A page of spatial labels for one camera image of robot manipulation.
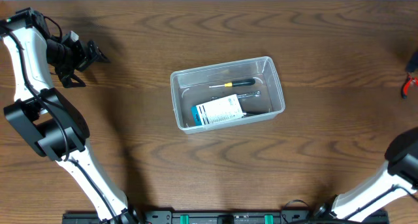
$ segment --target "wooden table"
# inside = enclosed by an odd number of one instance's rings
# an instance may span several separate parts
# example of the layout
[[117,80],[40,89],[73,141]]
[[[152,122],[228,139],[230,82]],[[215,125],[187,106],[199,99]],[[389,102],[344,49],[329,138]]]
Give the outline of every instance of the wooden table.
[[[2,1],[33,7],[95,40],[111,64],[55,85],[85,117],[93,149],[138,208],[275,210],[321,203],[371,176],[398,134],[417,126],[418,89],[400,98],[417,49],[416,1]],[[50,24],[52,33],[57,29]],[[185,135],[170,94],[173,71],[270,56],[286,110],[274,120]],[[0,45],[0,103],[14,75]],[[67,172],[39,157],[0,118],[0,223],[60,223],[92,211]],[[418,220],[410,198],[393,223]]]

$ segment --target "white label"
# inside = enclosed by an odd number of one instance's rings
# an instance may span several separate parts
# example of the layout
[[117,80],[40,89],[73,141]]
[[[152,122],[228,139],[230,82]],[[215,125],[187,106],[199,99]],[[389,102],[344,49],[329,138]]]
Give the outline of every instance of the white label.
[[196,106],[203,125],[244,117],[236,94]]

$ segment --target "wooden tabletop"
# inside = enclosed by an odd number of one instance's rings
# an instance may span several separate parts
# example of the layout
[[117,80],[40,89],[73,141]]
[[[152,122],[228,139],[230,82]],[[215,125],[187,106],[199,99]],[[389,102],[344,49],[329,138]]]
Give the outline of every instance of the wooden tabletop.
[[[56,87],[79,109],[94,152],[137,208],[276,210],[354,188],[392,139],[417,126],[418,89],[400,97],[418,47],[418,3],[398,0],[2,1],[0,16],[33,7],[63,32],[93,39],[112,61]],[[53,24],[50,31],[57,34]],[[270,121],[185,135],[170,74],[270,56],[286,109]],[[0,45],[0,103],[14,74]],[[387,206],[393,223],[418,204]],[[94,208],[71,176],[39,157],[0,118],[0,223],[61,223]]]

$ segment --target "red and black tool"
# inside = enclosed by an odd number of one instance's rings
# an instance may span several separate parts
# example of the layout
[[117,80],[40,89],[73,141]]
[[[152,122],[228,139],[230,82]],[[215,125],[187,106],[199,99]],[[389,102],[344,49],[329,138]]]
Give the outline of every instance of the red and black tool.
[[406,82],[405,84],[402,86],[402,98],[406,99],[408,97],[408,88],[410,88],[410,86],[412,84],[417,84],[418,83],[418,78],[417,77],[412,77],[409,73],[408,73],[408,77],[406,78]]

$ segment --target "black screwdriver handle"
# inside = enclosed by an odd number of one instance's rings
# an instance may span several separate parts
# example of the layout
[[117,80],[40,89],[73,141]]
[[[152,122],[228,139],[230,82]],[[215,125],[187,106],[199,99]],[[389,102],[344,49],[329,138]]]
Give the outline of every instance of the black screwdriver handle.
[[233,87],[239,87],[239,86],[251,86],[255,84],[255,80],[253,78],[247,79],[247,80],[236,80],[232,81]]

